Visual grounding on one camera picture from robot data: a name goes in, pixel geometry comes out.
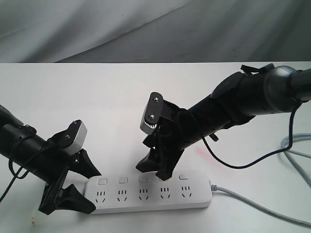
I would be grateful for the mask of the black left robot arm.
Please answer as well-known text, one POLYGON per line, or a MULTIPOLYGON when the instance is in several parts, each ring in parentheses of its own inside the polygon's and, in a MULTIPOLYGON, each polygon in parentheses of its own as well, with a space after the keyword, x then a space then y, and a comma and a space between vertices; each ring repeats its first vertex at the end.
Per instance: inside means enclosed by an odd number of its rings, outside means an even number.
POLYGON ((38 208, 46 215, 55 210, 84 214, 95 211, 95 205, 73 184, 63 188, 69 171, 88 179, 100 175, 83 149, 86 135, 87 128, 78 119, 44 140, 34 127, 25 125, 5 107, 0 108, 0 153, 9 160, 13 180, 32 173, 46 183, 38 208))

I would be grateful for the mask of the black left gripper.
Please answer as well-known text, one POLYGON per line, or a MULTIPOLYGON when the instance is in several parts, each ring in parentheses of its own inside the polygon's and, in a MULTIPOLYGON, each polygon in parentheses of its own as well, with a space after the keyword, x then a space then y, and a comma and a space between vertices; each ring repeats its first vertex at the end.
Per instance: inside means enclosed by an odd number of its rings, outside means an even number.
POLYGON ((63 132, 59 132, 49 138, 39 155, 32 160, 38 165, 33 174, 46 182, 38 210, 47 215, 55 210, 90 214, 95 211, 95 205, 73 184, 67 188, 63 188, 63 184, 69 171, 88 179, 101 176, 101 173, 93 165, 85 149, 73 155, 66 154, 59 146, 62 135, 63 132))

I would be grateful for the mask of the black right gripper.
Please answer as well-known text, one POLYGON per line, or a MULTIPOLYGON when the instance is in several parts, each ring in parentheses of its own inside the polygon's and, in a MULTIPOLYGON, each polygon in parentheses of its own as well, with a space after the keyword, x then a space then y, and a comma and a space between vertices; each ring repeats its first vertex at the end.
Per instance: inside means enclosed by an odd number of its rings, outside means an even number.
POLYGON ((157 171, 156 176, 162 181, 170 179, 185 148, 199 141, 200 134, 204 134, 204 105, 189 109, 175 105, 171 119, 161 118, 153 134, 144 139, 143 144, 150 151, 136 169, 142 173, 157 171))

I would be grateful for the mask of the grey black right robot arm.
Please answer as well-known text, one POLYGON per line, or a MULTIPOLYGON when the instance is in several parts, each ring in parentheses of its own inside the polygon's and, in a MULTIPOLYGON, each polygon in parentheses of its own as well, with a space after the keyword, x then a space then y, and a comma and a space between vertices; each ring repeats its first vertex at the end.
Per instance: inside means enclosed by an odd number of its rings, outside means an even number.
POLYGON ((149 148, 136 169, 155 172, 163 181, 170 179, 184 150, 216 133, 248 123, 254 117, 290 113, 311 99, 311 71, 268 64, 261 68, 241 66, 224 79, 211 94, 189 109, 180 108, 152 92, 140 129, 149 148))

